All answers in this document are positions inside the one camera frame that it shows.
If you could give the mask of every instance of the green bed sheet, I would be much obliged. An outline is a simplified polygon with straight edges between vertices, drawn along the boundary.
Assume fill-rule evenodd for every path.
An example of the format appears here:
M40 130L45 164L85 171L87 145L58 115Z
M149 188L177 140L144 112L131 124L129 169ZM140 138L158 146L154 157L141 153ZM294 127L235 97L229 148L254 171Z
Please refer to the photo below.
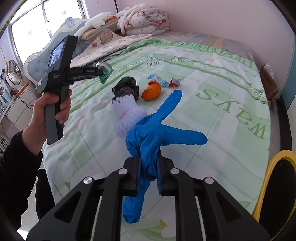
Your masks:
M254 62L201 44L147 39L108 62L114 71L105 84L91 79L73 86L64 138L44 145L44 166L55 202L86 176L106 177L129 153L116 136L112 87L124 76L136 79L140 93L148 76L180 79L182 99L163 123L203 132L204 146L170 145L162 155L190 176L218 181L250 213L264 179L270 142L270 114ZM154 101L137 101L154 113L176 88L163 88ZM152 182L139 223L122 222L121 240L175 240L173 197L158 195Z

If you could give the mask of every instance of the blue rubber glove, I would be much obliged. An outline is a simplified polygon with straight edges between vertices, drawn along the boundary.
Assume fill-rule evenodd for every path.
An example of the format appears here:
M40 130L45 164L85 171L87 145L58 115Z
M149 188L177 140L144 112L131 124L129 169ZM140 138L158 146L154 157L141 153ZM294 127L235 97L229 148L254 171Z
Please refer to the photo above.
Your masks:
M157 152L160 146L170 144L204 145L206 136L197 131L181 130L162 125L161 122L175 109L182 91L175 90L159 107L156 113L140 120L126 135L126 148L135 157L137 147L141 152L140 189L137 197L125 197L123 217L127 223L140 220L144 195L150 182L157 177Z

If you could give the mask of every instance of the headboard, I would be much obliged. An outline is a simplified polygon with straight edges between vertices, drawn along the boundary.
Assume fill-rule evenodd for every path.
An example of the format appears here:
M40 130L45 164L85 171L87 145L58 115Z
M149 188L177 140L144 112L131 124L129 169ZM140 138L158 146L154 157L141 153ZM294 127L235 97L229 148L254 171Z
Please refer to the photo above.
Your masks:
M54 47L56 47L56 45L66 36L74 35L78 29L85 25L86 21L88 21L88 19L85 18L67 19L65 23L63 23L63 25L55 32L50 42L42 51L34 53L27 58L23 68L25 76L37 85L38 81L46 75L50 54ZM88 45L88 41L79 39L72 57L82 53Z

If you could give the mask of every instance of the person's arm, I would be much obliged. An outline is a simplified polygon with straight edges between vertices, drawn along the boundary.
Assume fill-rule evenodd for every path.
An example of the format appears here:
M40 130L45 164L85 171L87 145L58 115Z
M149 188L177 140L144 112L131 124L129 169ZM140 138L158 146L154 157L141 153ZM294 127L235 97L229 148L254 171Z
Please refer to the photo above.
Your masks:
M68 120L71 94L69 90L68 97L60 105L61 111L56 115L60 124ZM46 140L44 107L57 101L58 97L50 93L36 100L29 125L13 136L3 158L0 158L0 204L16 229L20 228L20 216L28 208L27 198L42 161L41 147Z

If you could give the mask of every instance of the window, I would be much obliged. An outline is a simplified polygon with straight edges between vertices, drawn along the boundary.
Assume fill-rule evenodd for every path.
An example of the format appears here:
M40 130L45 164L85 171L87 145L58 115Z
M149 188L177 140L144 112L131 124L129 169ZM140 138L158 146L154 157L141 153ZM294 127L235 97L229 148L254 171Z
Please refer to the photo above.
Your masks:
M84 18L80 0L27 0L10 21L11 42L19 64L40 52L68 17Z

